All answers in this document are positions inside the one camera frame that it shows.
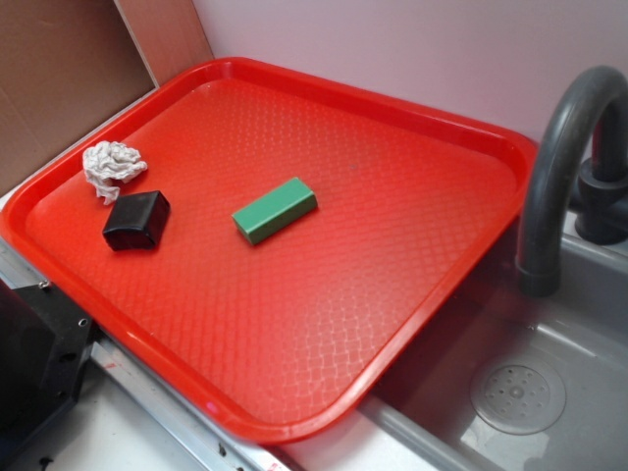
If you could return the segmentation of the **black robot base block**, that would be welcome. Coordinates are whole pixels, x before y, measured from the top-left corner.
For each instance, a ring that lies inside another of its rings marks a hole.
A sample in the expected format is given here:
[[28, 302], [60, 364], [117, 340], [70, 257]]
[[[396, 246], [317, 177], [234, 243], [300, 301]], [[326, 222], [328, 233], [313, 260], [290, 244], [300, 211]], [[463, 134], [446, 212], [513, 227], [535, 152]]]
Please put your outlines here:
[[1, 285], [1, 438], [30, 435], [72, 408], [94, 335], [60, 289]]

